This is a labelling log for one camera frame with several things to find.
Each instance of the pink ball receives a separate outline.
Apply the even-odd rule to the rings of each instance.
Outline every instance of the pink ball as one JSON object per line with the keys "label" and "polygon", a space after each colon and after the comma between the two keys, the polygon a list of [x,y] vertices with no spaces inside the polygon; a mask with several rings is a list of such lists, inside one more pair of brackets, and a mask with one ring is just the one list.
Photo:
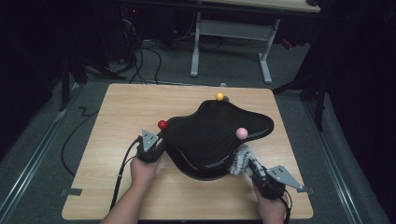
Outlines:
{"label": "pink ball", "polygon": [[246,139],[248,137],[248,130],[244,128],[238,128],[238,130],[236,130],[236,137],[240,140]]}

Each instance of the black foam object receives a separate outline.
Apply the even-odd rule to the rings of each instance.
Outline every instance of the black foam object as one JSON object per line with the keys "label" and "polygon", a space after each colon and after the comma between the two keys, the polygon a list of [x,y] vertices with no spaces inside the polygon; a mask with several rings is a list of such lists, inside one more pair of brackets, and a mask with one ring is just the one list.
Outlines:
{"label": "black foam object", "polygon": [[[192,115],[171,118],[167,124],[162,130],[166,152],[181,172],[199,180],[227,175],[242,143],[274,129],[271,118],[216,100],[204,101]],[[236,137],[239,128],[248,131],[246,139]]]}

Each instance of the hand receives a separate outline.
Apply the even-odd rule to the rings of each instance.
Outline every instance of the hand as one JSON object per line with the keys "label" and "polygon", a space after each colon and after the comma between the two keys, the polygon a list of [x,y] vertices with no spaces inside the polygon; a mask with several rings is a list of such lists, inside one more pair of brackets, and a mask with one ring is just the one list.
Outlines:
{"label": "hand", "polygon": [[[259,189],[253,184],[254,192],[257,196],[258,208],[263,224],[283,224],[286,215],[286,207],[279,199],[269,200],[259,192]],[[282,196],[286,203],[289,203],[286,194]]]}
{"label": "hand", "polygon": [[159,158],[154,163],[145,163],[138,158],[133,158],[130,164],[131,168],[131,187],[148,188],[155,177]]}

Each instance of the red ball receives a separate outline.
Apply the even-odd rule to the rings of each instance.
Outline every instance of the red ball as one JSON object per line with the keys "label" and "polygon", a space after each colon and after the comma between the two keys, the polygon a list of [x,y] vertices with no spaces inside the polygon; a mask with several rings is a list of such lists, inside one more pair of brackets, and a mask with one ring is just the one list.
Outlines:
{"label": "red ball", "polygon": [[158,127],[159,127],[161,130],[164,130],[166,127],[168,127],[168,123],[167,123],[165,120],[160,120],[160,121],[158,122]]}

